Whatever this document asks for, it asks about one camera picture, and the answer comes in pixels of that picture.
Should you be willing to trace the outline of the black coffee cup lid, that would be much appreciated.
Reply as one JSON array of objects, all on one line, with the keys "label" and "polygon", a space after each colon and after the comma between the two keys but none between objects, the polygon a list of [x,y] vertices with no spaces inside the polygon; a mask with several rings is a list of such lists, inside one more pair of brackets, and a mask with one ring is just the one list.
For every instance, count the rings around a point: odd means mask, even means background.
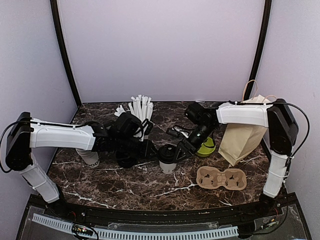
[{"label": "black coffee cup lid", "polygon": [[172,144],[163,145],[158,149],[158,159],[164,164],[174,163],[174,157],[177,147]]}]

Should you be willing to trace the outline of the white paper coffee cup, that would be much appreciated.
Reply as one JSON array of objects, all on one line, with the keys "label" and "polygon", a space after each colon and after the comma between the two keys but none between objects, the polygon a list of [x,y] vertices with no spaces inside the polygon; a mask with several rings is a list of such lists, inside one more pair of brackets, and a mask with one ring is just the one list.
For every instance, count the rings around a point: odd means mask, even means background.
[{"label": "white paper coffee cup", "polygon": [[177,166],[176,163],[164,163],[164,162],[159,162],[159,166],[161,168],[161,171],[164,173],[164,174],[172,174]]}]

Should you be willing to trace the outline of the stack of black lids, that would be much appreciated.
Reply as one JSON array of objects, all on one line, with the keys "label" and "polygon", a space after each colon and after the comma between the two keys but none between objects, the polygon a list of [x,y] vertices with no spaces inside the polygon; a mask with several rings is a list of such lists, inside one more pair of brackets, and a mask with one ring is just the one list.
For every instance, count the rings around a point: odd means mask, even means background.
[{"label": "stack of black lids", "polygon": [[137,163],[137,159],[123,152],[116,152],[115,158],[117,164],[124,169],[129,169]]}]

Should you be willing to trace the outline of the stack of white paper cups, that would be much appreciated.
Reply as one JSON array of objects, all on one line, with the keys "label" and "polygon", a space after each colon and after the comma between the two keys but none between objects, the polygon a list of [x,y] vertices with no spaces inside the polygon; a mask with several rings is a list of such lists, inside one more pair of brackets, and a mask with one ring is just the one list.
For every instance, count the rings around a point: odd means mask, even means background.
[{"label": "stack of white paper cups", "polygon": [[75,149],[77,154],[83,159],[83,161],[87,164],[90,168],[96,168],[99,163],[99,155],[97,152],[83,150],[83,149]]}]

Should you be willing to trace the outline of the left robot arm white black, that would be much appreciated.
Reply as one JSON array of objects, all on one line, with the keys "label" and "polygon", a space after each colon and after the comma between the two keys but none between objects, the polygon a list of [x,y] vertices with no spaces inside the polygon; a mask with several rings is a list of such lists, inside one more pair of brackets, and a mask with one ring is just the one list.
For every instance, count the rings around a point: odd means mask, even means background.
[{"label": "left robot arm white black", "polygon": [[152,159],[158,155],[152,141],[144,138],[152,127],[149,120],[140,121],[128,112],[106,124],[89,121],[80,125],[42,121],[23,112],[4,130],[8,133],[5,163],[51,204],[51,210],[58,217],[67,218],[71,213],[70,206],[63,201],[58,186],[38,165],[32,149],[76,149],[86,164],[93,167],[98,164],[99,152],[115,153],[118,163],[123,168],[130,168],[137,159]]}]

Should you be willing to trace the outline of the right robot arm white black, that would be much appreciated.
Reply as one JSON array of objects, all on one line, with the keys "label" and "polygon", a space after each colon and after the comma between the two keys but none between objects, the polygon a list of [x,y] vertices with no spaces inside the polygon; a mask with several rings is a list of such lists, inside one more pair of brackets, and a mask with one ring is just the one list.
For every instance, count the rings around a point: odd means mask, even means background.
[{"label": "right robot arm white black", "polygon": [[291,103],[282,98],[269,103],[225,101],[211,108],[199,103],[190,104],[185,115],[196,128],[189,137],[182,139],[176,147],[173,162],[178,163],[192,157],[207,137],[221,124],[261,126],[268,129],[270,166],[263,194],[275,198],[288,177],[299,126],[290,110]]}]

